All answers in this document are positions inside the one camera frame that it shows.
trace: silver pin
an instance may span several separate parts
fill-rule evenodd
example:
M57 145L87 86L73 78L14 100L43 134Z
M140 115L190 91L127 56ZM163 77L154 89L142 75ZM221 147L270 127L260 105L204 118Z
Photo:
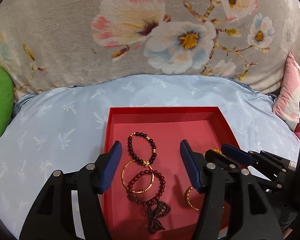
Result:
M242 169L242 170L241 170L241 173L242 173L243 175L247 176L247 175L249 175L250 171L247 170L247 169Z
M214 163L207 163L207 168L213 170L216 168L216 165Z
M55 177L58 177L60 175L61 175L61 171L59 171L59 170L56 170L53 172L53 176L55 176Z
M93 163L89 163L89 164L87 164L86 169L87 170L93 170L94 167L95 167L95 165Z

